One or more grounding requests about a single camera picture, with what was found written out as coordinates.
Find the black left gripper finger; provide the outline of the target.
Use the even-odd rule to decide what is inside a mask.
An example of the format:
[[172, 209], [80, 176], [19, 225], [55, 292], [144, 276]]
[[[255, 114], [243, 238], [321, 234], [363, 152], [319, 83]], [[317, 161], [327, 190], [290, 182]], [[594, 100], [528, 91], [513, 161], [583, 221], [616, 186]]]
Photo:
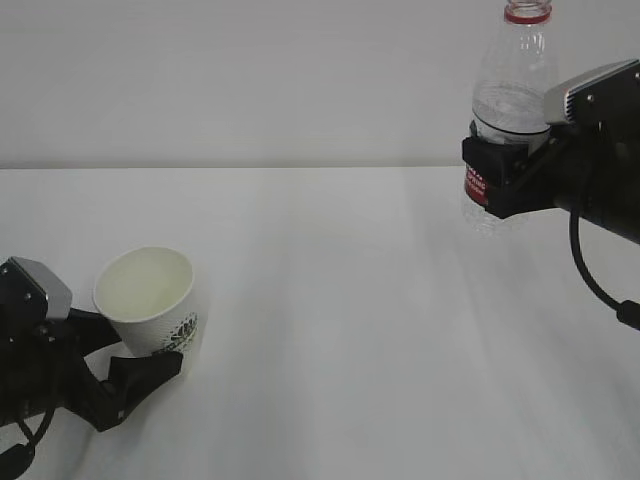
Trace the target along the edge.
[[100, 313], [72, 308], [67, 323], [75, 332], [82, 357], [121, 342], [110, 321]]
[[99, 383], [99, 430], [123, 423], [147, 397], [182, 370], [183, 354], [166, 351], [146, 357], [112, 357], [107, 378]]

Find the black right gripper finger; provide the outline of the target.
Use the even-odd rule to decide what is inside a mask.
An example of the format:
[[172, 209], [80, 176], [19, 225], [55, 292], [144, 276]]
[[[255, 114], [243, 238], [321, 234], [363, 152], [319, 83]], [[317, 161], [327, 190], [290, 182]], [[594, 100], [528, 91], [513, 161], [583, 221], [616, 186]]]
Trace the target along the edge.
[[496, 144], [480, 137], [462, 141], [464, 191], [485, 212], [506, 219], [526, 212], [513, 187], [528, 162], [526, 144]]

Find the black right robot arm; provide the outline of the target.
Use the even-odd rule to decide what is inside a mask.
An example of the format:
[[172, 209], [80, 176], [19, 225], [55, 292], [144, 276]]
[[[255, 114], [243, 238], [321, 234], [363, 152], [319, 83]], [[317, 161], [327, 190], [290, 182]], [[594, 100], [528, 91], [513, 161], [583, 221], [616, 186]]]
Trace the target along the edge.
[[639, 240], [639, 71], [587, 82], [571, 79], [547, 96], [550, 137], [535, 152], [462, 142], [473, 174], [471, 199], [493, 217], [560, 208], [576, 200], [585, 220], [632, 242]]

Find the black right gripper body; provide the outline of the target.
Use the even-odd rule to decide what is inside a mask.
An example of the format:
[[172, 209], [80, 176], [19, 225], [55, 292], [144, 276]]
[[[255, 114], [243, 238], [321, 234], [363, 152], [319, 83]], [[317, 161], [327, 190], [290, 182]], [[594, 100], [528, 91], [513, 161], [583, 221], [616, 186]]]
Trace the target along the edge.
[[586, 220], [639, 218], [639, 109], [595, 125], [551, 126], [513, 187], [525, 213], [552, 208]]

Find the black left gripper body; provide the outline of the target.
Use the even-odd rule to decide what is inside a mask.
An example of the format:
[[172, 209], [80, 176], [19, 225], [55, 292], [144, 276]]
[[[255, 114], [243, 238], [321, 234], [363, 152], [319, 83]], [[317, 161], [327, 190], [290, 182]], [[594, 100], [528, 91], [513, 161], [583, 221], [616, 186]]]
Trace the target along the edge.
[[99, 430], [98, 380], [79, 353], [67, 319], [36, 322], [1, 316], [1, 425], [65, 408]]

